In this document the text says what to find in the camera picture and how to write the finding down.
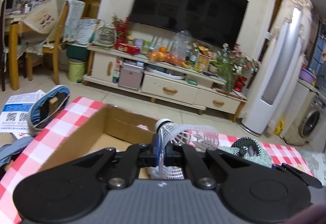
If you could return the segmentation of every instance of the qr code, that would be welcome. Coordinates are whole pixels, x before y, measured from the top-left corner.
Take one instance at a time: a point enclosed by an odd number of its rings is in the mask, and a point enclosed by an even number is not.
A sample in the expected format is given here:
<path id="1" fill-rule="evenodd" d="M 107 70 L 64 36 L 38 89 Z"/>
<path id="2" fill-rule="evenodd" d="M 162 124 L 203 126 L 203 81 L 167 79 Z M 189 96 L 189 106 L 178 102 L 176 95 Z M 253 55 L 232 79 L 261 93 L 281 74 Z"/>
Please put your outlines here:
<path id="1" fill-rule="evenodd" d="M 27 119 L 27 113 L 21 113 L 19 115 L 19 122 L 24 122 Z"/>
<path id="2" fill-rule="evenodd" d="M 17 113 L 8 113 L 6 121 L 15 121 Z"/>

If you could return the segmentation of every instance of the black tv screen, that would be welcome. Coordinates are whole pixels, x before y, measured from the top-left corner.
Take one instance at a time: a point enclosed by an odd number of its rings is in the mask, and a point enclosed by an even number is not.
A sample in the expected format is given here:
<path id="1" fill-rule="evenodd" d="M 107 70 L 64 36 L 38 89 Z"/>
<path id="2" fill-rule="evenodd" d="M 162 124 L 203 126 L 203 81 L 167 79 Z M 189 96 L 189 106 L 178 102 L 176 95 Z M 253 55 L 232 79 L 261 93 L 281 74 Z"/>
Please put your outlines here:
<path id="1" fill-rule="evenodd" d="M 193 38 L 232 49 L 247 0 L 135 0 L 130 20 L 171 31 L 188 30 Z"/>

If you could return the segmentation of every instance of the tv stand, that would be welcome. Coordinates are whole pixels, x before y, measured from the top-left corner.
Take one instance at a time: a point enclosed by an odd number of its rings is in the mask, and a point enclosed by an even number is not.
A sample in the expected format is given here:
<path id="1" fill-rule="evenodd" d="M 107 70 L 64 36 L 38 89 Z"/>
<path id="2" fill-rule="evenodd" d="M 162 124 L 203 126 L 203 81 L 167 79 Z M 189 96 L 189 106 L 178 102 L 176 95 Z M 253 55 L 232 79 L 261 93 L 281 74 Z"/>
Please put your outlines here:
<path id="1" fill-rule="evenodd" d="M 88 45 L 90 50 L 87 74 L 84 76 L 83 84 L 88 82 L 121 89 L 132 93 L 142 94 L 151 98 L 177 103 L 180 105 L 198 109 L 201 115 L 206 108 L 216 109 L 233 115 L 235 122 L 240 114 L 247 98 L 242 94 L 227 94 L 211 88 L 213 83 L 225 84 L 221 77 L 205 76 L 192 69 L 174 66 L 168 63 L 149 60 L 144 55 L 130 55 L 115 49 L 104 49 L 95 45 Z M 187 75 L 187 78 L 197 81 L 198 85 L 191 85 L 185 80 L 175 80 L 153 72 L 145 71 L 144 79 L 139 90 L 129 89 L 113 83 L 113 72 L 117 58 L 141 61 L 146 64 L 160 66 Z"/>

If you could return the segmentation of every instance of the orange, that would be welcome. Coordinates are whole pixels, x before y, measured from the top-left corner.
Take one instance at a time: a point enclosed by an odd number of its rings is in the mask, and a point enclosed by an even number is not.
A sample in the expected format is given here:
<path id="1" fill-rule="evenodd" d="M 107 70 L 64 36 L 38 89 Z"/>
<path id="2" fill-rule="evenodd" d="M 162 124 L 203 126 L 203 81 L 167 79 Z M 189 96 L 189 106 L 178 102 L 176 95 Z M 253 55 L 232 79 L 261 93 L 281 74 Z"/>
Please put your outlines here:
<path id="1" fill-rule="evenodd" d="M 157 52 L 152 52 L 150 59 L 151 60 L 157 60 L 159 57 L 159 53 Z"/>
<path id="2" fill-rule="evenodd" d="M 159 52 L 161 52 L 161 53 L 166 53 L 166 52 L 167 52 L 166 47 L 165 47 L 165 46 L 161 46 L 161 47 L 159 48 Z"/>
<path id="3" fill-rule="evenodd" d="M 172 59 L 172 53 L 167 53 L 166 58 L 165 58 L 165 62 L 171 63 L 171 59 Z"/>
<path id="4" fill-rule="evenodd" d="M 159 61 L 160 62 L 164 62 L 165 61 L 165 58 L 166 58 L 166 54 L 165 53 L 162 53 L 162 52 L 159 52 Z"/>
<path id="5" fill-rule="evenodd" d="M 179 59 L 179 57 L 173 56 L 172 57 L 172 64 L 176 65 L 176 66 L 180 66 L 181 65 L 181 60 Z"/>

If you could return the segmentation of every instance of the cabinet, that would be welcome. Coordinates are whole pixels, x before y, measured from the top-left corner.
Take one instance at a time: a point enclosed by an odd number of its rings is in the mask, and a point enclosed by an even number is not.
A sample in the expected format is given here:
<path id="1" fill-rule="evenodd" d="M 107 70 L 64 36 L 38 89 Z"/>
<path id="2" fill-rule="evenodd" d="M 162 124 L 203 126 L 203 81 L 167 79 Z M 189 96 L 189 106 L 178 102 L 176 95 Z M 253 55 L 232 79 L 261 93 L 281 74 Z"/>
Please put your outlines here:
<path id="1" fill-rule="evenodd" d="M 112 82 L 116 62 L 117 57 L 113 57 L 105 53 L 95 52 L 92 78 Z"/>
<path id="2" fill-rule="evenodd" d="M 240 102 L 214 92 L 199 89 L 194 104 L 234 114 Z"/>
<path id="3" fill-rule="evenodd" d="M 198 89 L 170 80 L 145 75 L 141 91 L 192 104 Z"/>

